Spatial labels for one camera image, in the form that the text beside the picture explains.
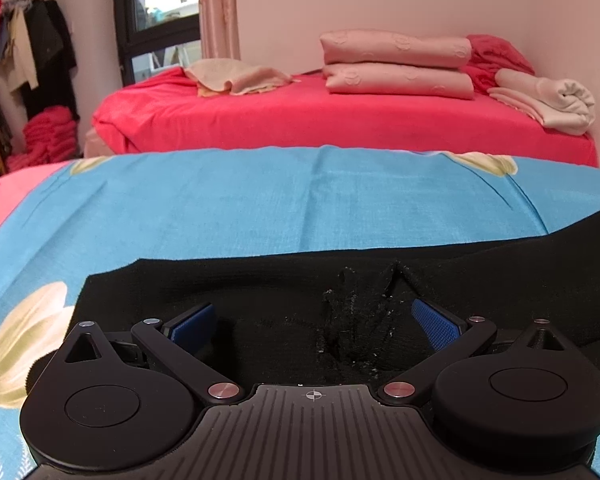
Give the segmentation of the stack of red clothes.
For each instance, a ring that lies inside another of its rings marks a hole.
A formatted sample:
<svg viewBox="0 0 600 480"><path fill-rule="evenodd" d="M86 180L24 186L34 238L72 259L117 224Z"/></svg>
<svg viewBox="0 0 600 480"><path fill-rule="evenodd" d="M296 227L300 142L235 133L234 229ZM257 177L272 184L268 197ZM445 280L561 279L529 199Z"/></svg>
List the stack of red clothes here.
<svg viewBox="0 0 600 480"><path fill-rule="evenodd" d="M7 159L9 172L76 158L78 124L68 107L47 107L23 128L24 151Z"/></svg>

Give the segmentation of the black pants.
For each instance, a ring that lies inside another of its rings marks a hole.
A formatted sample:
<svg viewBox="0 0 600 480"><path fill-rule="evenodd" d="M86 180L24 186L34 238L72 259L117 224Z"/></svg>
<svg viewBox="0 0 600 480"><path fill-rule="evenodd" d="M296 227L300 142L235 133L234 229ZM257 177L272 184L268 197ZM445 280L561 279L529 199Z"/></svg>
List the black pants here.
<svg viewBox="0 0 600 480"><path fill-rule="evenodd" d="M545 318L600 370L600 211L520 240L140 260L87 278L72 322L126 336L210 304L180 345L239 385L379 386L434 353L415 300L494 323L494 353Z"/></svg>

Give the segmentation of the lower folded pink quilt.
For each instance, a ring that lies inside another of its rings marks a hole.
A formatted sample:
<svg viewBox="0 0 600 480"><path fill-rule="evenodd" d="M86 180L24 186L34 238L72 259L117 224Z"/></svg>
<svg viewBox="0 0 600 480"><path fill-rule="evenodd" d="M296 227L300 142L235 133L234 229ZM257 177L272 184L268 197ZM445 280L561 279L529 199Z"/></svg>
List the lower folded pink quilt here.
<svg viewBox="0 0 600 480"><path fill-rule="evenodd" d="M471 78L458 70L385 63L329 64L323 67L326 88L339 94L441 96L472 100Z"/></svg>

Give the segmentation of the beige cloth on bed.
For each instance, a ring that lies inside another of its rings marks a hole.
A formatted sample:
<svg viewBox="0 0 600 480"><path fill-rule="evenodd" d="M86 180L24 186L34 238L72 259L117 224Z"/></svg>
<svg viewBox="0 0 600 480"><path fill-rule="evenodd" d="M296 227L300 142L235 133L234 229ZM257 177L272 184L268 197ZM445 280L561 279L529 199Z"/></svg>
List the beige cloth on bed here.
<svg viewBox="0 0 600 480"><path fill-rule="evenodd" d="M234 58L203 58L186 67L185 75L203 98L266 93L294 82L294 78L273 67L250 65Z"/></svg>

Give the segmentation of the dark framed window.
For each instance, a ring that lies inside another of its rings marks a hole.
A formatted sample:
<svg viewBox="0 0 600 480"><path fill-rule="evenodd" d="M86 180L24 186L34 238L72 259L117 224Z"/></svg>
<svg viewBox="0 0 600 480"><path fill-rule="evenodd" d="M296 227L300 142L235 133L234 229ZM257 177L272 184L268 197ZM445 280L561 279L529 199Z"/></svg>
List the dark framed window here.
<svg viewBox="0 0 600 480"><path fill-rule="evenodd" d="M114 0L114 24L126 86L202 58L199 0Z"/></svg>

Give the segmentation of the pink bed sheet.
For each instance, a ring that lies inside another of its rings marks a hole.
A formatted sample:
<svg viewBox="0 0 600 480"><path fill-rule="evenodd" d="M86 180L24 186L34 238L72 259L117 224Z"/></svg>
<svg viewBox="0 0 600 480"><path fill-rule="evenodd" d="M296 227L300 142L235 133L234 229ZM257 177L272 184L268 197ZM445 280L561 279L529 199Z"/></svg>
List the pink bed sheet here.
<svg viewBox="0 0 600 480"><path fill-rule="evenodd" d="M68 165L68 162L58 162L34 166L0 177L0 226L37 186Z"/></svg>

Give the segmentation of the hanging clothes on rack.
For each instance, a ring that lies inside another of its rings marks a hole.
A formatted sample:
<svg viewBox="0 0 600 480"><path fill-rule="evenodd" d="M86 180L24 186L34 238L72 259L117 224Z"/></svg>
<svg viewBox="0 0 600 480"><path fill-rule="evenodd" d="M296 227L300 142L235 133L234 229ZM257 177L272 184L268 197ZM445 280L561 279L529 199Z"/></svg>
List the hanging clothes on rack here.
<svg viewBox="0 0 600 480"><path fill-rule="evenodd" d="M79 125L71 76L78 68L68 24L55 0L0 0L0 77L24 107L27 121L47 107L68 107ZM21 154L0 104L0 175Z"/></svg>

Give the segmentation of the blue floral bed sheet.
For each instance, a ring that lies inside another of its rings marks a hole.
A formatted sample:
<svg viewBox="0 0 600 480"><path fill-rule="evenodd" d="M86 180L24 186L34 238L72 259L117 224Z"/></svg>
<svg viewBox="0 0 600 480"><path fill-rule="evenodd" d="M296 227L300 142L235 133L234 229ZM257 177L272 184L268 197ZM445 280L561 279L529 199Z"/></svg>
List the blue floral bed sheet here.
<svg viewBox="0 0 600 480"><path fill-rule="evenodd" d="M87 278L140 260L520 240L600 211L600 170L532 158L260 148L69 162L0 226L0 479L33 468L27 382Z"/></svg>

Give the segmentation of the rolled cream blanket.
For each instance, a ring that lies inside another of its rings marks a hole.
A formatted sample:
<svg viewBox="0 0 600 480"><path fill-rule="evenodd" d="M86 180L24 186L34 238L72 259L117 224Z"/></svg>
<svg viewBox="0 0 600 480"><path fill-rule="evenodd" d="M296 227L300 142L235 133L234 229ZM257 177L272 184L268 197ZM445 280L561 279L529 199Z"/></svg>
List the rolled cream blanket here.
<svg viewBox="0 0 600 480"><path fill-rule="evenodd" d="M502 68L488 95L516 108L545 129L582 136L595 122L595 99L591 91L573 79L535 77Z"/></svg>

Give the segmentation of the red pillow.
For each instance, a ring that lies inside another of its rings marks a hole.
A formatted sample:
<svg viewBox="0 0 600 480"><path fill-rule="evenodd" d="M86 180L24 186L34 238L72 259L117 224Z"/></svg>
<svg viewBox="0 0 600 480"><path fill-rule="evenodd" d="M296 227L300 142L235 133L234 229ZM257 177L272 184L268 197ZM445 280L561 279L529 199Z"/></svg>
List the red pillow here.
<svg viewBox="0 0 600 480"><path fill-rule="evenodd" d="M495 75L507 68L534 76L535 71L528 60L507 40L491 35L468 35L471 57L462 68L475 92L486 96L496 86Z"/></svg>

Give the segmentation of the pink curtain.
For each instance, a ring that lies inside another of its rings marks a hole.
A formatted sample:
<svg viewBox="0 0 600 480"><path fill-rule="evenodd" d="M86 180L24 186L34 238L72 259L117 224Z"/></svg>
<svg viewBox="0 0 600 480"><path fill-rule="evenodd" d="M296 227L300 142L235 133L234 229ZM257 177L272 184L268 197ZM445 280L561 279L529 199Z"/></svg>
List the pink curtain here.
<svg viewBox="0 0 600 480"><path fill-rule="evenodd" d="M240 59L237 0L199 0L204 58Z"/></svg>

